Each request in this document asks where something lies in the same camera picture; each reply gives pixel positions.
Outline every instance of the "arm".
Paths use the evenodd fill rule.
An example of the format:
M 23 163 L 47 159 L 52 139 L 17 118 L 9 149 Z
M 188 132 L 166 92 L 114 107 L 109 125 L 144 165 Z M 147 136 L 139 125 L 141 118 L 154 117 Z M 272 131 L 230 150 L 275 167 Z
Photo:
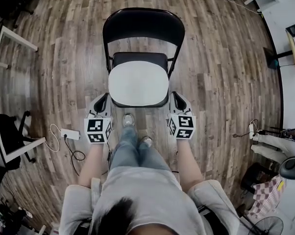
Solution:
M 80 172 L 78 184 L 91 188 L 92 178 L 102 175 L 103 144 L 92 144 L 87 159 Z
M 184 192 L 204 181 L 200 168 L 192 154 L 188 140 L 177 140 L 178 171 L 180 184 Z

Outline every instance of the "jeans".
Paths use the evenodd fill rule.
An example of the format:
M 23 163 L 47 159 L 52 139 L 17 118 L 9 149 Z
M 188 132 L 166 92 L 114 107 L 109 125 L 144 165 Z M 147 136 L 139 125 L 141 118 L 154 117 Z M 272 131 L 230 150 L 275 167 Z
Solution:
M 171 171 L 165 160 L 146 143 L 138 143 L 138 134 L 134 126 L 123 129 L 122 137 L 112 154 L 110 169 L 119 166 L 146 167 Z

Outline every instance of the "power strip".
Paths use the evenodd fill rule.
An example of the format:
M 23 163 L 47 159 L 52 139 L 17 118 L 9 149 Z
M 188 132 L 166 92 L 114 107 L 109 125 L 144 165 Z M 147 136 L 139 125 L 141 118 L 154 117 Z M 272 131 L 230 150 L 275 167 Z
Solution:
M 79 140 L 80 139 L 80 132 L 75 131 L 75 130 L 70 130 L 70 129 L 61 129 L 61 136 L 64 137 L 64 135 L 67 135 L 67 139 L 74 139 L 74 140 Z

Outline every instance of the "chair seat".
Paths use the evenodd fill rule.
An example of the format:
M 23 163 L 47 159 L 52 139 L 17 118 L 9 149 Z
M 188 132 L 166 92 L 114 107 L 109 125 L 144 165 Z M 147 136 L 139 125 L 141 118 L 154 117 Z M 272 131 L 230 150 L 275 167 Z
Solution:
M 146 61 L 162 67 L 168 73 L 167 56 L 155 52 L 116 52 L 113 56 L 113 68 L 131 61 Z
M 131 61 L 115 66 L 108 77 L 108 89 L 117 105 L 150 107 L 168 98 L 168 75 L 160 65 Z

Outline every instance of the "wooden floor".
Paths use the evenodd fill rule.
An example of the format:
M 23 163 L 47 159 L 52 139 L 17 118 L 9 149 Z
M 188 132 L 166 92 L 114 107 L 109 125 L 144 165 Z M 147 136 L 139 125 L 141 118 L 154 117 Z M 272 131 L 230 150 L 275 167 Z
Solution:
M 124 7 L 169 10 L 182 19 L 186 29 L 170 91 L 191 101 L 197 117 L 191 146 L 205 178 L 220 181 L 234 205 L 240 204 L 241 177 L 254 161 L 264 159 L 250 150 L 248 136 L 233 138 L 233 134 L 246 133 L 255 118 L 260 128 L 279 126 L 280 117 L 278 76 L 266 65 L 263 47 L 271 45 L 259 15 L 226 0 L 39 0 L 32 6 L 34 15 L 22 13 L 15 32 L 39 50 L 33 53 L 3 41 L 0 61 L 11 68 L 0 69 L 0 113 L 21 117 L 24 110 L 30 110 L 30 135 L 45 136 L 54 148 L 57 143 L 49 132 L 51 123 L 80 130 L 82 138 L 70 144 L 87 153 L 83 134 L 86 108 L 97 95 L 108 91 L 101 34 L 105 20 Z M 113 43 L 111 50 L 148 50 L 170 56 L 174 47 L 132 39 Z M 125 112 L 135 115 L 140 136 L 150 135 L 171 169 L 177 170 L 175 140 L 165 121 L 168 108 L 114 108 L 111 148 L 121 134 Z M 42 144 L 34 149 L 35 164 L 22 156 L 20 169 L 6 174 L 18 205 L 33 213 L 35 228 L 59 222 L 65 189 L 77 182 L 69 151 L 57 135 L 59 152 Z M 74 163 L 80 170 L 83 162 Z M 11 200 L 3 187 L 6 184 L 3 180 L 0 197 Z

